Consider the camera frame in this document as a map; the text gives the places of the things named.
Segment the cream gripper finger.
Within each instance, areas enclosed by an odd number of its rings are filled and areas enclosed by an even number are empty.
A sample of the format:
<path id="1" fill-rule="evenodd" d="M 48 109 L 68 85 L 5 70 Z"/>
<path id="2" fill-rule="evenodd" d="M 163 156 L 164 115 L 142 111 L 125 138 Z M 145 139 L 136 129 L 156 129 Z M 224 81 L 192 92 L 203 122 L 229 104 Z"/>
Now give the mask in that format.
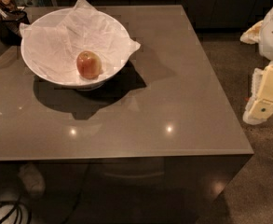
<path id="1" fill-rule="evenodd" d="M 251 92 L 243 121 L 257 125 L 266 122 L 273 115 L 273 61 L 264 70 L 254 69 Z"/>
<path id="2" fill-rule="evenodd" d="M 239 40 L 245 44 L 258 44 L 260 42 L 260 32 L 262 25 L 262 21 L 257 22 L 246 32 L 244 32 Z"/>

